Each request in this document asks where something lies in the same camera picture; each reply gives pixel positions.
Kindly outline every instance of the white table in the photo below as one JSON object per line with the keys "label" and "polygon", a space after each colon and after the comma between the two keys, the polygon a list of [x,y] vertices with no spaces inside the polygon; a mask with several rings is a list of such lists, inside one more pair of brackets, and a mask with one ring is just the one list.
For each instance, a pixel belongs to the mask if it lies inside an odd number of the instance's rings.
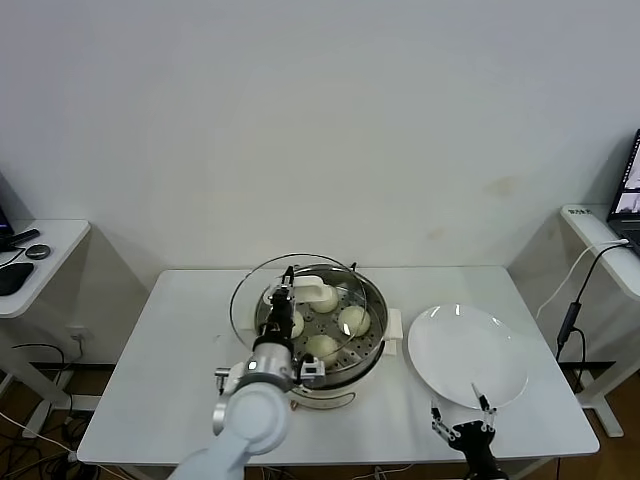
{"label": "white table", "polygon": [[[608,212],[609,205],[566,205],[561,215],[585,245],[594,245],[619,239],[606,224]],[[606,246],[594,248],[592,252],[597,255],[604,248]],[[607,252],[599,262],[624,293],[640,300],[640,258],[636,253],[618,248]],[[638,370],[640,355],[637,348],[629,348],[597,380],[594,381],[589,372],[582,374],[584,390],[577,398],[583,408],[595,410],[610,437],[622,437],[624,432],[607,403],[606,395]]]}
{"label": "white table", "polygon": [[[529,384],[499,412],[492,444],[497,457],[539,459],[598,450],[597,438],[504,268],[360,271],[380,288],[390,307],[402,311],[405,332],[427,307],[460,302],[492,312],[522,338]],[[172,466],[208,444],[217,398],[214,370],[248,355],[228,316],[231,293],[245,274],[200,270],[160,275],[82,440],[80,460],[125,468]],[[432,394],[409,366],[404,347],[397,356],[381,359],[366,392],[351,405],[296,410],[285,442],[251,463],[460,461],[461,454],[431,430]],[[441,403],[451,423],[479,418],[476,411]]]}
{"label": "white table", "polygon": [[[30,260],[24,255],[16,259],[16,262],[32,262],[35,269],[20,290],[13,295],[0,297],[0,319],[15,318],[27,311],[90,228],[86,220],[18,220],[12,222],[12,226],[16,233],[32,228],[38,229],[39,237],[18,246],[28,248],[30,245],[44,243],[51,247],[51,255],[43,260]],[[14,252],[0,254],[0,263],[10,260],[14,255]],[[0,395],[14,378],[38,393],[44,400],[27,425],[31,430],[38,431],[46,419],[50,406],[53,409],[69,408],[69,396],[62,389],[70,380],[71,372],[63,373],[55,384],[32,367],[19,350],[11,347],[12,344],[0,336],[0,369],[7,373],[0,384]],[[96,397],[78,396],[76,399],[74,396],[76,410],[93,410],[96,404]]]}

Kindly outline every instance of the glass lid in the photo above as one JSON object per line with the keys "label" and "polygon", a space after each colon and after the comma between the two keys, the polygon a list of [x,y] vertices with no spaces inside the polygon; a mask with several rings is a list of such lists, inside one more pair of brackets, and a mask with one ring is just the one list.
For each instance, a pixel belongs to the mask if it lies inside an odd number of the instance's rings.
{"label": "glass lid", "polygon": [[362,342],[371,348],[374,339],[380,342],[382,337],[381,332],[374,335],[381,326],[375,312],[371,315],[368,311],[368,281],[323,255],[282,255],[249,272],[229,305],[231,326],[238,339],[253,349],[260,326],[271,311],[269,296],[290,266],[294,269],[295,297],[291,341],[296,358],[310,353],[325,362],[327,373],[365,360]]}

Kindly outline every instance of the wall outlet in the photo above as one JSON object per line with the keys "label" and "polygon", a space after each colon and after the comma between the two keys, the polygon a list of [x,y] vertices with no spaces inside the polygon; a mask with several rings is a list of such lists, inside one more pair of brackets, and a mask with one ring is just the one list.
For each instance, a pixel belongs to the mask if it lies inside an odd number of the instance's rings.
{"label": "wall outlet", "polygon": [[71,338],[82,338],[85,342],[93,338],[91,330],[84,325],[67,325],[65,328]]}

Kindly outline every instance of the computer mouse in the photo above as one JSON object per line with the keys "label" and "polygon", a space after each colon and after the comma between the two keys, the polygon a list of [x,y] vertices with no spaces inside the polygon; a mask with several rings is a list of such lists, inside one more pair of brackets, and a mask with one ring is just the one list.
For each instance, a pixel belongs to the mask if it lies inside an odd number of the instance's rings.
{"label": "computer mouse", "polygon": [[51,247],[49,245],[43,245],[41,243],[37,245],[31,245],[27,248],[27,251],[24,252],[27,258],[31,260],[44,260],[49,255],[51,255]]}
{"label": "computer mouse", "polygon": [[0,297],[16,293],[33,272],[33,263],[12,263],[0,268]]}

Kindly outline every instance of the white plate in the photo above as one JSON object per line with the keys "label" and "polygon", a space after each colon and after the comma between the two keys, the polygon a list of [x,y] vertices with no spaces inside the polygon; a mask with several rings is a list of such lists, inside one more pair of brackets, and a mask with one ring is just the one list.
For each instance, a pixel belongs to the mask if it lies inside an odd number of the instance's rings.
{"label": "white plate", "polygon": [[409,330],[409,356],[422,379],[469,408],[480,408],[472,382],[496,408],[522,393],[528,375],[520,348],[506,325],[468,305],[430,308]]}

